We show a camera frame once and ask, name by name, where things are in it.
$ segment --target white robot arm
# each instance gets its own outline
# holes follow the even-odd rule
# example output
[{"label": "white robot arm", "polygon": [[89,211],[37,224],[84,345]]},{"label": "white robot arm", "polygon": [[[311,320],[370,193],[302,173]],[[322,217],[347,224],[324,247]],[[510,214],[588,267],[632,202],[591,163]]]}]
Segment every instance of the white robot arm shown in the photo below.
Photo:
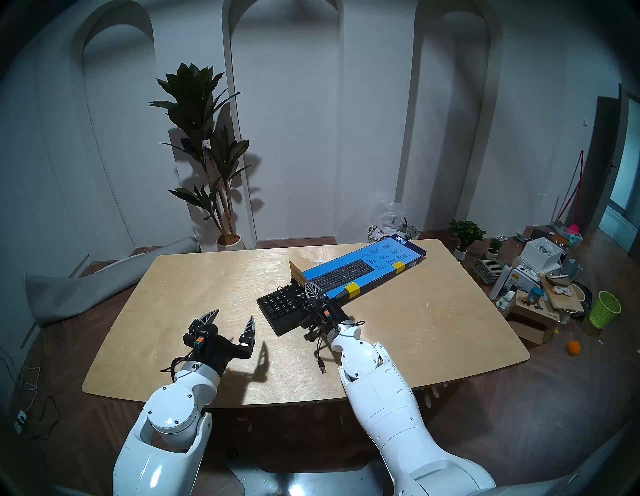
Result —
[{"label": "white robot arm", "polygon": [[435,443],[413,391],[387,350],[380,343],[361,340],[361,328],[332,300],[320,298],[315,305],[332,351],[342,354],[340,380],[351,407],[380,450],[394,493],[467,496],[495,487],[480,465],[449,454]]},{"label": "white robot arm", "polygon": [[[380,344],[360,339],[361,327],[339,305],[312,298],[310,313],[301,323],[326,334],[331,349],[342,355],[340,380],[356,418],[380,450],[394,482],[396,496],[468,496],[495,487],[485,469],[441,449],[422,421],[418,403],[395,363]],[[212,416],[202,408],[215,397],[220,379],[232,358],[251,357],[255,322],[249,320],[238,345],[218,335],[212,324],[215,310],[189,327],[183,337],[193,348],[175,373],[172,384],[158,389],[147,401],[129,433],[113,471],[114,496],[189,496],[205,446]],[[151,445],[156,430],[173,449]]]},{"label": "white robot arm", "polygon": [[[151,395],[127,436],[113,469],[114,496],[191,494],[212,428],[211,414],[202,415],[202,409],[216,397],[229,361],[250,358],[255,345],[253,316],[239,344],[231,344],[212,323],[217,315],[214,310],[197,319],[183,337],[193,351],[173,361],[175,381]],[[183,360],[187,362],[174,375]],[[152,446],[154,430],[172,449],[187,451]]]}]

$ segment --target keyboard image on box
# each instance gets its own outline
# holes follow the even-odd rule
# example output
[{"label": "keyboard image on box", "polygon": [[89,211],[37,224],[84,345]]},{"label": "keyboard image on box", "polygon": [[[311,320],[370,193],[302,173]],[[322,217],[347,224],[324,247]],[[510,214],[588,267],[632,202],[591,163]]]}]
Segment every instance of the keyboard image on box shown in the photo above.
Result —
[{"label": "keyboard image on box", "polygon": [[362,277],[369,272],[373,272],[373,268],[364,260],[359,259],[331,272],[315,277],[309,282],[317,284],[324,292],[328,292],[348,284],[351,281],[355,281],[358,277]]}]

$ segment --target cutting board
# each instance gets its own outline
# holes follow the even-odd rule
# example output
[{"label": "cutting board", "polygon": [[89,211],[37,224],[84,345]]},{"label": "cutting board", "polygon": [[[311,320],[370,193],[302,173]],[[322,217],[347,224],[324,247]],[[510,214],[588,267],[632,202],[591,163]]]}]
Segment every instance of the cutting board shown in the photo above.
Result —
[{"label": "cutting board", "polygon": [[554,307],[556,310],[566,310],[569,313],[584,311],[582,305],[580,304],[580,300],[576,296],[573,288],[569,287],[571,296],[567,296],[565,294],[556,294],[554,293],[553,285],[547,280],[547,275],[541,272],[539,276],[542,287],[545,289],[547,297],[549,298],[549,303],[551,303],[552,307]]}]

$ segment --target green trash bin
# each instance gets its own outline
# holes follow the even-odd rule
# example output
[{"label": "green trash bin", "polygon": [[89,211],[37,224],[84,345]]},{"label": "green trash bin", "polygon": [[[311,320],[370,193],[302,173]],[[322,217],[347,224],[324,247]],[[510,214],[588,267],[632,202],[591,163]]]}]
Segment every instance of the green trash bin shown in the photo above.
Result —
[{"label": "green trash bin", "polygon": [[622,306],[616,297],[606,291],[600,291],[598,301],[589,315],[589,322],[596,329],[602,329],[610,323],[620,312]]}]

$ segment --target potted plant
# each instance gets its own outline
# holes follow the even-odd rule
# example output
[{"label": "potted plant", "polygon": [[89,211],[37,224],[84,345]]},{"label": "potted plant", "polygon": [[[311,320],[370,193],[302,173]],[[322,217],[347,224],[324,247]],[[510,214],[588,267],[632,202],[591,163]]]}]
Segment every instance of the potted plant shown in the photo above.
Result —
[{"label": "potted plant", "polygon": [[489,249],[484,254],[484,257],[487,260],[495,260],[498,258],[498,253],[500,253],[500,248],[502,248],[502,241],[498,238],[494,237],[489,242]]},{"label": "potted plant", "polygon": [[483,231],[477,224],[468,221],[451,221],[451,232],[458,237],[460,245],[456,247],[454,256],[458,260],[464,260],[467,256],[467,248],[474,244],[474,241],[482,241],[486,231]]},{"label": "potted plant", "polygon": [[180,64],[177,74],[167,74],[166,81],[158,79],[158,84],[176,101],[155,101],[150,107],[167,109],[171,122],[182,129],[187,138],[182,138],[182,148],[170,143],[162,143],[176,148],[200,163],[207,178],[207,184],[193,191],[176,188],[170,191],[181,200],[203,209],[208,215],[204,220],[212,220],[220,231],[218,250],[244,250],[242,237],[233,224],[233,205],[231,202],[231,180],[240,174],[244,167],[235,170],[238,159],[249,148],[249,141],[231,141],[227,128],[216,129],[214,115],[235,93],[220,101],[227,90],[215,99],[216,89],[224,73],[213,74],[212,67],[202,70],[191,64]]}]

